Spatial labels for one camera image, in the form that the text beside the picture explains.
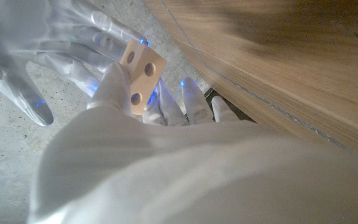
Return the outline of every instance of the white glove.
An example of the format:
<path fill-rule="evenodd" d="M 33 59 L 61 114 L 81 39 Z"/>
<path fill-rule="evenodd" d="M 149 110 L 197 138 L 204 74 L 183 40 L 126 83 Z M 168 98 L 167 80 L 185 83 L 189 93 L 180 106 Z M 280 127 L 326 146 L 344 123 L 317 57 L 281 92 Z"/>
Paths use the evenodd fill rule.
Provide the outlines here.
<path fill-rule="evenodd" d="M 159 124 L 163 126 L 186 126 L 215 121 L 238 121 L 238 117 L 230 110 L 220 96 L 212 99 L 212 114 L 204 94 L 191 78 L 184 78 L 181 82 L 183 101 L 188 119 L 185 118 L 179 106 L 160 79 L 150 101 L 143 113 L 143 122 L 146 124 Z"/>
<path fill-rule="evenodd" d="M 128 116 L 127 72 L 113 63 L 45 149 L 28 222 L 358 223 L 357 156 L 222 121 L 234 117 L 220 100 L 211 122 L 193 80 L 183 85 L 190 123 L 204 123 L 164 126 L 187 123 L 162 82 L 145 120 L 163 126 L 140 123 Z"/>
<path fill-rule="evenodd" d="M 104 72 L 131 39 L 148 44 L 85 0 L 0 0 L 0 92 L 37 124 L 50 125 L 52 112 L 26 63 L 54 69 L 92 96 L 99 80 L 83 63 Z"/>

